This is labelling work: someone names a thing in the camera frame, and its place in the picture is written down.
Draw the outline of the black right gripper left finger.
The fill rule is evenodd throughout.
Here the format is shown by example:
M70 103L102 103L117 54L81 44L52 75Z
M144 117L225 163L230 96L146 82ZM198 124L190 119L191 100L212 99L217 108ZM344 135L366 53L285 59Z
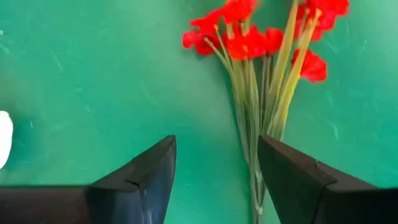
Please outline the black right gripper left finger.
M177 140L169 135L91 184L91 224L164 224L176 160Z

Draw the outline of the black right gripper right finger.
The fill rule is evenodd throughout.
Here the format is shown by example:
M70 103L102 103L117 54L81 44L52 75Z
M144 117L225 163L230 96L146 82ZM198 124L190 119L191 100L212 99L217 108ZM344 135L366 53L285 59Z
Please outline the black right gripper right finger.
M398 224L398 188L371 185L266 134L257 156L281 224Z

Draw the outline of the red artificial flower bunch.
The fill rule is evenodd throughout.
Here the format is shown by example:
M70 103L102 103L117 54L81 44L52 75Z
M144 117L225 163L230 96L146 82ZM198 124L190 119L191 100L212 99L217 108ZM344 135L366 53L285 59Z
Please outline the red artificial flower bunch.
M231 80L236 121L249 169L252 224L261 224L267 185L258 159L258 139L281 139L300 79L323 82L328 67L310 44L347 15L349 0L293 0L285 29L259 30L252 15L258 0L226 0L190 21L182 45L198 55L215 54Z

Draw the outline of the green table mat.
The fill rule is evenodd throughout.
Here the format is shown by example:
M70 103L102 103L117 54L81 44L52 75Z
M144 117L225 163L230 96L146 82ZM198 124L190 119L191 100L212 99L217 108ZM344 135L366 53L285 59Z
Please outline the green table mat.
M248 169L228 75L182 47L224 0L0 0L0 110L14 122L3 185L87 184L166 135L177 166L165 224L249 224ZM312 50L286 144L398 187L398 0L349 0Z

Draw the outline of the white artificial tulip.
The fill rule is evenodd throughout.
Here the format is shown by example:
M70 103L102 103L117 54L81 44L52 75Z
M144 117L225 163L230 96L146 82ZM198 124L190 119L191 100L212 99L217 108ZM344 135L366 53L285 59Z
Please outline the white artificial tulip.
M0 169L9 158L12 147L14 124L7 111L0 111Z

